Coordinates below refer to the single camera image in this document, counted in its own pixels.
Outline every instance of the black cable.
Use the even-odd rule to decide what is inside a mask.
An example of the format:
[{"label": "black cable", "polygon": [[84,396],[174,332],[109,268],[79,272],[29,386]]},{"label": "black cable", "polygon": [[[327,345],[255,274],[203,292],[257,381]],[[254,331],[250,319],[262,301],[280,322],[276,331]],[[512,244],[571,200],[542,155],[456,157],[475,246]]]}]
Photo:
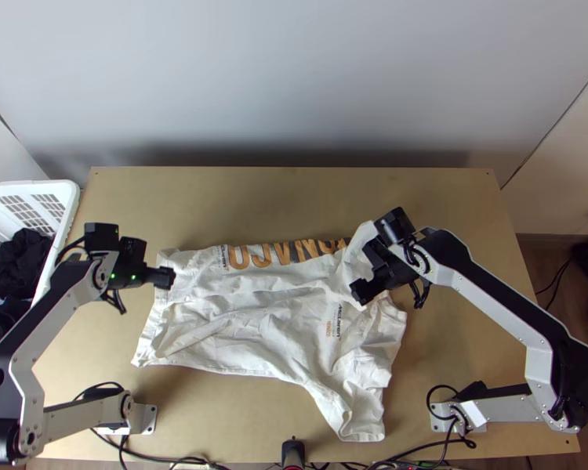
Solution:
[{"label": "black cable", "polygon": [[[114,381],[101,382],[99,384],[92,385],[91,387],[88,387],[87,389],[80,392],[74,398],[73,401],[78,400],[81,396],[85,395],[87,392],[101,389],[101,388],[106,387],[108,385],[113,385],[120,392],[124,390],[124,388],[120,384],[118,384],[117,382],[114,382]],[[186,464],[195,464],[195,465],[211,465],[216,470],[230,470],[228,467],[225,467],[224,465],[209,462],[204,458],[194,457],[191,455],[188,455],[186,457],[180,457],[180,458],[172,458],[172,457],[156,457],[153,455],[142,454],[140,452],[136,452],[134,450],[131,450],[127,447],[127,443],[129,441],[129,435],[123,436],[120,439],[120,443],[116,444],[115,442],[113,442],[111,440],[111,438],[107,438],[107,437],[104,437],[104,436],[98,434],[95,429],[91,428],[90,431],[93,433],[93,435],[95,437],[97,437],[98,439],[100,439],[101,441],[106,443],[107,445],[112,446],[113,448],[118,450],[118,452],[119,452],[118,456],[119,456],[120,466],[122,467],[122,470],[126,470],[126,463],[124,462],[123,454],[127,454],[132,457],[139,458],[140,460],[144,460],[144,461],[156,462],[156,463],[161,463],[161,464],[172,464],[171,468],[174,468],[175,465],[186,463]]]},{"label": "black cable", "polygon": [[566,268],[568,268],[568,265],[569,264],[571,264],[571,259],[570,258],[567,259],[566,262],[562,266],[560,266],[560,269],[557,270],[557,272],[555,273],[554,278],[551,280],[551,282],[549,282],[549,285],[546,286],[544,289],[540,289],[535,294],[536,295],[539,295],[539,294],[542,294],[543,292],[546,292],[549,289],[551,289],[551,286],[553,286],[556,283],[557,278],[566,270]]},{"label": "black cable", "polygon": [[557,272],[555,273],[555,276],[554,276],[554,278],[551,280],[551,282],[549,282],[549,285],[548,285],[548,286],[546,286],[546,287],[545,287],[545,288],[543,288],[543,289],[540,289],[540,290],[539,290],[539,291],[537,291],[535,294],[536,294],[536,295],[538,295],[538,294],[542,294],[543,292],[546,292],[546,291],[548,291],[549,289],[551,289],[551,286],[553,286],[553,285],[554,285],[554,284],[557,282],[558,278],[564,275],[564,271],[566,271],[566,269],[568,268],[568,266],[571,264],[571,261],[572,261],[572,256],[571,256],[571,257],[569,257],[569,258],[566,260],[566,262],[565,262],[565,263],[564,263],[562,266],[560,266],[560,268],[559,268],[559,269],[557,270]]},{"label": "black cable", "polygon": [[455,443],[463,443],[469,449],[474,449],[475,447],[477,447],[477,443],[475,441],[473,441],[472,439],[467,439],[466,437],[459,437],[457,439],[450,439],[449,441],[447,441],[445,439],[443,441],[436,441],[433,443],[423,444],[422,446],[414,447],[413,449],[406,450],[405,452],[403,452],[401,454],[394,455],[393,457],[390,457],[387,460],[388,461],[398,461],[399,459],[402,459],[403,457],[405,457],[409,454],[414,454],[415,452],[418,452],[419,450],[429,449],[430,447],[443,446],[445,444],[447,444],[447,445],[455,444]]},{"label": "black cable", "polygon": [[437,463],[433,467],[431,467],[431,470],[433,470],[434,468],[438,468],[440,465],[442,465],[442,461],[446,457],[446,451],[448,449],[448,441],[451,440],[451,433],[453,432],[453,426],[455,426],[457,422],[459,422],[458,417],[456,417],[453,421],[451,421],[451,425],[448,427],[448,431],[446,433],[445,444],[442,447],[442,455],[438,459]]},{"label": "black cable", "polygon": [[129,440],[128,436],[122,436],[120,439],[120,448],[118,449],[118,459],[120,461],[120,467],[122,467],[122,470],[128,470],[126,468],[126,464],[124,463],[124,457],[122,456],[122,452],[124,452],[124,445],[126,444],[127,440]]},{"label": "black cable", "polygon": [[103,387],[106,387],[107,385],[113,385],[116,389],[118,389],[119,392],[124,390],[124,387],[122,387],[120,384],[118,384],[117,382],[114,381],[106,381],[106,382],[101,382],[99,384],[95,384],[92,385],[91,387],[88,387],[87,389],[83,390],[82,392],[80,392],[77,396],[75,396],[72,401],[76,401],[79,398],[81,398],[81,396],[85,395],[87,392],[91,392],[93,390],[97,390],[97,389],[101,389]]},{"label": "black cable", "polygon": [[55,267],[57,267],[57,266],[59,265],[59,263],[61,262],[61,260],[64,258],[65,254],[66,254],[68,251],[70,251],[71,249],[73,249],[73,248],[76,248],[76,247],[77,247],[77,245],[78,245],[79,243],[81,243],[81,242],[82,242],[84,239],[85,239],[85,237],[80,237],[80,238],[78,238],[78,239],[74,240],[72,243],[69,243],[69,244],[65,245],[65,246],[64,246],[64,247],[61,249],[61,251],[59,251],[59,253],[57,254],[57,256],[56,256],[56,260],[55,260],[55,262],[54,262],[54,266],[55,266]]},{"label": "black cable", "polygon": [[453,418],[457,418],[454,414],[450,414],[449,416],[440,416],[439,414],[436,414],[433,409],[434,409],[434,405],[431,404],[431,396],[434,394],[434,392],[436,390],[439,389],[448,389],[451,390],[453,393],[455,393],[457,395],[457,389],[451,387],[450,385],[446,385],[446,384],[440,384],[440,385],[436,385],[435,387],[431,387],[429,389],[429,392],[427,392],[426,395],[426,409],[427,411],[429,411],[435,418],[440,419],[442,421],[450,421]]},{"label": "black cable", "polygon": [[551,299],[548,301],[548,303],[545,306],[545,310],[548,310],[551,305],[554,303],[555,298],[557,297],[557,292],[560,288],[560,282],[562,281],[562,278],[564,277],[564,273],[566,272],[566,269],[571,265],[571,261],[572,261],[572,255],[568,258],[568,260],[560,267],[560,269],[557,270],[555,277],[551,280],[551,282],[549,283],[548,286],[546,286],[544,289],[536,292],[536,295],[538,294],[542,294],[544,291],[547,291],[551,288],[551,286],[554,285],[555,283],[555,288],[554,288],[554,292],[551,295]]}]

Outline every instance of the printed logo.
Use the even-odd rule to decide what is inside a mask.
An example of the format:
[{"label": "printed logo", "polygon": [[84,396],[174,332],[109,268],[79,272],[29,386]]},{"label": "printed logo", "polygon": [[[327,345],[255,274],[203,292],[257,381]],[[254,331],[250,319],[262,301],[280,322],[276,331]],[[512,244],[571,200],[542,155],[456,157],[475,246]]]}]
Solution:
[{"label": "printed logo", "polygon": [[242,245],[234,247],[228,245],[228,264],[234,269],[246,269],[252,263],[258,268],[267,268],[273,262],[281,266],[290,263],[305,262],[323,255],[332,255],[345,248],[350,238],[339,240],[297,240],[284,243],[264,243],[261,245]]}]

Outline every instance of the tabletop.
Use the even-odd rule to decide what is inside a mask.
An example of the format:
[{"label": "tabletop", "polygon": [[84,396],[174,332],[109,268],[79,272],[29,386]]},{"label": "tabletop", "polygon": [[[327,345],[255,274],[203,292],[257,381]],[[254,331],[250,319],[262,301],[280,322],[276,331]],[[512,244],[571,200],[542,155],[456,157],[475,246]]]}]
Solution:
[{"label": "tabletop", "polygon": [[[495,176],[457,168],[93,168],[72,226],[111,222],[120,234],[157,251],[217,244],[348,237],[358,225],[402,206],[416,228],[452,231],[476,262],[534,299],[533,289]],[[45,404],[71,400],[102,381],[118,381],[141,403],[158,405],[151,436],[130,446],[162,456],[205,455],[220,462],[280,460],[296,436],[310,461],[381,460],[443,435],[430,429],[425,395],[441,383],[462,389],[524,381],[524,347],[456,292],[432,287],[422,310],[412,293],[392,292],[408,313],[407,330],[383,394],[386,438],[344,443],[309,394],[273,378],[219,375],[186,367],[137,368],[130,361],[154,299],[152,286],[122,292],[123,316],[102,302],[84,305],[35,366]],[[579,451],[576,436],[540,424],[494,424],[472,436],[477,448],[452,444],[447,458]],[[438,459],[441,448],[414,454]],[[117,451],[90,432],[50,443],[42,457],[113,461]]]}]

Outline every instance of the white laundry basket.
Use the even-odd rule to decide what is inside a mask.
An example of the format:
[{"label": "white laundry basket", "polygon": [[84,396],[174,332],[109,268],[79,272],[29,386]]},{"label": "white laundry basket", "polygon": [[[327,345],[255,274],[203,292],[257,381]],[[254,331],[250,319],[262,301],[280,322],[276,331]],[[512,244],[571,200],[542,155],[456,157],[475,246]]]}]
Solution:
[{"label": "white laundry basket", "polygon": [[78,185],[67,180],[0,183],[0,245],[11,240],[13,234],[23,228],[54,237],[33,303],[49,288],[54,261],[65,245],[79,195]]}]

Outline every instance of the metal bracket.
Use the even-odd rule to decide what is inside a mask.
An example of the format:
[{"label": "metal bracket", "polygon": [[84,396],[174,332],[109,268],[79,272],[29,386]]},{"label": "metal bracket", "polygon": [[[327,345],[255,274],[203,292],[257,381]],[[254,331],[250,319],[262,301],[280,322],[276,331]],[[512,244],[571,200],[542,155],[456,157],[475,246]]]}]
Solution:
[{"label": "metal bracket", "polygon": [[[565,419],[554,421],[545,407],[539,407],[533,395],[498,396],[472,399],[464,402],[447,401],[432,403],[431,410],[440,416],[456,416],[453,431],[461,436],[471,432],[485,432],[490,422],[546,422],[559,432],[576,433],[579,428],[566,428]],[[441,420],[430,416],[431,429],[447,432],[453,420]]]},{"label": "metal bracket", "polygon": [[152,434],[157,421],[157,407],[133,403],[126,416],[126,425],[121,428],[98,427],[98,434],[125,436],[127,434]]}]

